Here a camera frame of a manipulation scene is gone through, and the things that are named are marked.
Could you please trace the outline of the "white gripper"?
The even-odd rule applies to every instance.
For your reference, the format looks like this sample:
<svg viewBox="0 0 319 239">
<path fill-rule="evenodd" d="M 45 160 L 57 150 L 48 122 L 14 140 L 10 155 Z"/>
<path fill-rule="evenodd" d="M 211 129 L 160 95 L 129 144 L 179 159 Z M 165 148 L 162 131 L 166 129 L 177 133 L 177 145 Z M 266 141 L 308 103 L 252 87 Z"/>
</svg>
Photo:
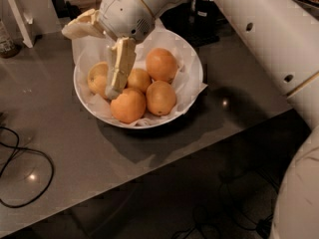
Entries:
<svg viewBox="0 0 319 239">
<path fill-rule="evenodd" d="M 142 43 L 155 28 L 155 18 L 142 0 L 102 0 L 100 9 L 90 9 L 69 22 L 62 34 L 74 40 L 104 38 L 104 31 L 117 42 L 107 47 L 105 95 L 116 99 L 125 88 L 136 60 L 136 42 Z"/>
</svg>

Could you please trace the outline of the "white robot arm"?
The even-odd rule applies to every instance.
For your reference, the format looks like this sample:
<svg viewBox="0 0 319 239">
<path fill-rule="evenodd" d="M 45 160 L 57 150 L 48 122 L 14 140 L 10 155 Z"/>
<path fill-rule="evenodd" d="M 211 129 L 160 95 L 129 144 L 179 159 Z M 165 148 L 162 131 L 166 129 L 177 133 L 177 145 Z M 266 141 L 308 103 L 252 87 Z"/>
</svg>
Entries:
<svg viewBox="0 0 319 239">
<path fill-rule="evenodd" d="M 166 10 L 186 0 L 102 0 L 66 25 L 69 39 L 111 37 L 116 97 L 135 59 L 135 46 Z M 277 196 L 269 239 L 319 239 L 319 22 L 293 0 L 213 0 L 287 102 L 311 129 L 287 168 Z"/>
</svg>

